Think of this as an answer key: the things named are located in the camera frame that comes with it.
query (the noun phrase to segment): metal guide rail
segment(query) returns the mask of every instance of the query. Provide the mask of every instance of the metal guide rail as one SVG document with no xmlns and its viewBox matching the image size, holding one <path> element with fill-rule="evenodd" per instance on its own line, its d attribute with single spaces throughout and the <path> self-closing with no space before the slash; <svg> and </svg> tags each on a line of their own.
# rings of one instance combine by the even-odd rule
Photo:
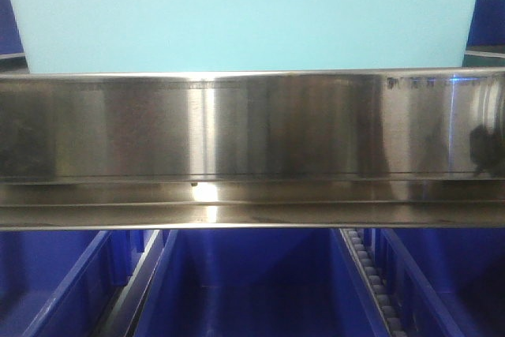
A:
<svg viewBox="0 0 505 337">
<path fill-rule="evenodd" d="M 0 76 L 0 229 L 505 226 L 505 71 Z"/>
</svg>

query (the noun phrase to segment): bin divider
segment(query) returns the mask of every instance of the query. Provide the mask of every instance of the bin divider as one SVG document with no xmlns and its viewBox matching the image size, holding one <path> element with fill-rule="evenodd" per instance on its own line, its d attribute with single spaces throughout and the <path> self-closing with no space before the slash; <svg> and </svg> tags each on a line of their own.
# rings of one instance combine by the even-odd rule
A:
<svg viewBox="0 0 505 337">
<path fill-rule="evenodd" d="M 47 324 L 56 309 L 65 299 L 66 295 L 70 292 L 72 287 L 77 283 L 79 278 L 85 273 L 86 268 L 92 262 L 96 253 L 103 247 L 109 240 L 111 232 L 108 230 L 101 230 L 91 241 L 86 250 L 80 255 L 77 262 L 72 266 L 65 278 L 60 282 L 56 290 L 47 299 L 44 306 L 39 313 L 34 317 L 33 321 L 26 328 L 23 337 L 35 337 L 38 335 L 42 328 Z"/>
<path fill-rule="evenodd" d="M 159 258 L 157 272 L 164 273 L 169 269 L 170 262 L 172 261 L 172 256 L 174 252 L 175 242 L 177 241 L 177 230 L 171 230 L 166 238 L 165 247 L 161 257 Z M 163 285 L 165 275 L 155 275 L 151 282 L 151 287 L 149 289 L 148 297 L 145 302 L 145 307 L 142 309 L 142 313 L 148 315 L 148 317 L 140 318 L 139 324 L 135 328 L 134 336 L 136 335 L 147 335 L 149 329 L 149 321 L 155 312 L 155 299 L 153 297 L 161 296 L 161 287 Z"/>
<path fill-rule="evenodd" d="M 401 262 L 400 268 L 404 271 L 401 276 L 408 278 L 404 279 L 403 284 L 403 290 L 405 292 L 403 295 L 402 307 L 399 308 L 401 313 L 400 319 L 405 321 L 407 325 L 412 321 L 412 307 L 414 298 L 417 295 L 428 306 L 427 308 L 432 314 L 433 320 L 440 326 L 443 335 L 447 337 L 461 337 L 463 332 L 449 313 L 445 304 L 442 303 L 442 300 L 439 298 L 430 282 L 426 279 L 421 269 L 417 266 L 415 260 L 407 251 L 400 238 L 390 229 L 383 229 L 376 235 L 379 235 L 382 243 L 387 245 L 385 249 L 389 249 L 390 252 L 394 253 L 396 264 L 400 264 Z M 381 258 L 377 255 L 376 259 L 384 260 L 383 257 Z"/>
</svg>

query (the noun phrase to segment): blue storage bin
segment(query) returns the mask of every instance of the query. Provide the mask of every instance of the blue storage bin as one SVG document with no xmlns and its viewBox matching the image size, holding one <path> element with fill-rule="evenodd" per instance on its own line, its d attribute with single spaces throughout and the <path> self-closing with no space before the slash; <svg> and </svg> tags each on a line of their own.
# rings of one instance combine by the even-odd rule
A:
<svg viewBox="0 0 505 337">
<path fill-rule="evenodd" d="M 32 73 L 460 66 L 475 0 L 12 0 Z"/>
<path fill-rule="evenodd" d="M 505 335 L 504 229 L 366 230 L 388 293 L 413 335 Z"/>
<path fill-rule="evenodd" d="M 469 46 L 505 45 L 505 0 L 477 0 Z"/>
<path fill-rule="evenodd" d="M 136 337 L 388 336 L 337 230 L 171 231 Z"/>
<path fill-rule="evenodd" d="M 0 56 L 23 52 L 10 0 L 0 0 Z"/>
<path fill-rule="evenodd" d="M 124 245 L 110 231 L 1 233 L 0 335 L 89 335 L 127 282 Z"/>
</svg>

